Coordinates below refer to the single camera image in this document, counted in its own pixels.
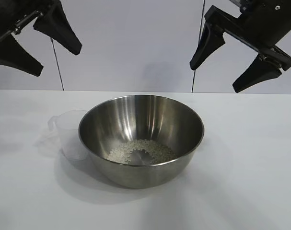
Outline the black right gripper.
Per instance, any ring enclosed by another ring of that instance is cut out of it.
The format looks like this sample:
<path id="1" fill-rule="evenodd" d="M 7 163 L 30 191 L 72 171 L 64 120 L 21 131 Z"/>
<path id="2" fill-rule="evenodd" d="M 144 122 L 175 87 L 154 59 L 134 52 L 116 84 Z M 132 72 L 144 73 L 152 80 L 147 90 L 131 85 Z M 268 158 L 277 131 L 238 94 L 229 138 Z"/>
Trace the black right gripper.
<path id="1" fill-rule="evenodd" d="M 279 68 L 287 71 L 291 57 L 276 44 L 291 30 L 291 0 L 244 0 L 240 16 L 234 16 L 212 5 L 205 14 L 206 24 L 198 47 L 190 61 L 196 70 L 218 48 L 225 44 L 226 32 L 255 50 L 258 55 L 233 83 L 236 93 L 279 77 Z"/>

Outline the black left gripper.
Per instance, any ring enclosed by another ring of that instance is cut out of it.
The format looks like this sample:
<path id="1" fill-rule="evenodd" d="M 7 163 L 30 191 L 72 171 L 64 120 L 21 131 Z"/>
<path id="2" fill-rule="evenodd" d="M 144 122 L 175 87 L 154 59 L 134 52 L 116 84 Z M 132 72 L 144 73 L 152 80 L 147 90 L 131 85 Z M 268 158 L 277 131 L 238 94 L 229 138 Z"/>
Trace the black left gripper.
<path id="1" fill-rule="evenodd" d="M 34 19 L 33 28 L 58 41 L 74 55 L 82 44 L 71 28 L 59 0 L 0 0 L 0 65 L 19 69 L 36 77 L 43 65 L 15 40 Z"/>

